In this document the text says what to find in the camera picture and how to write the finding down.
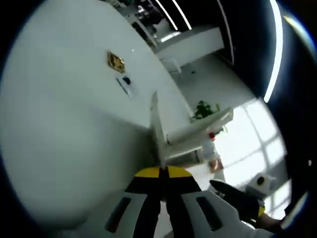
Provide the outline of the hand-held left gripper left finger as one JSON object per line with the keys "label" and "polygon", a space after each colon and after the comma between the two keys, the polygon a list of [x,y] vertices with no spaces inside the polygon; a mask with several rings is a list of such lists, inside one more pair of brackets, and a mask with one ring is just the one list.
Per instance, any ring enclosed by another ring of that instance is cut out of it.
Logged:
{"label": "hand-held left gripper left finger", "polygon": [[77,229],[79,238],[152,238],[160,213],[160,168],[137,172],[128,187],[109,196]]}

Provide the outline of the person's right hand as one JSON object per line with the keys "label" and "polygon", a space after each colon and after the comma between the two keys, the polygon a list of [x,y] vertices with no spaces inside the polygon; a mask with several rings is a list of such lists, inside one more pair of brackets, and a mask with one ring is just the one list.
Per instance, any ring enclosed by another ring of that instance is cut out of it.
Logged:
{"label": "person's right hand", "polygon": [[284,219],[275,219],[272,218],[271,216],[267,215],[266,213],[263,213],[256,221],[256,228],[259,229],[269,229],[273,226],[276,225],[281,225],[281,223],[283,222]]}

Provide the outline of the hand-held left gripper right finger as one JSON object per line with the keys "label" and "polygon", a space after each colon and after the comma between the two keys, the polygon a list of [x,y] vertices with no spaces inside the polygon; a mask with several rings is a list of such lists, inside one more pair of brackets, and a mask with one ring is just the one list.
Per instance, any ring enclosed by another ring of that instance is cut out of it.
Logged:
{"label": "hand-held left gripper right finger", "polygon": [[175,238],[271,238],[244,224],[238,210],[210,190],[201,190],[185,169],[168,166],[166,206]]}

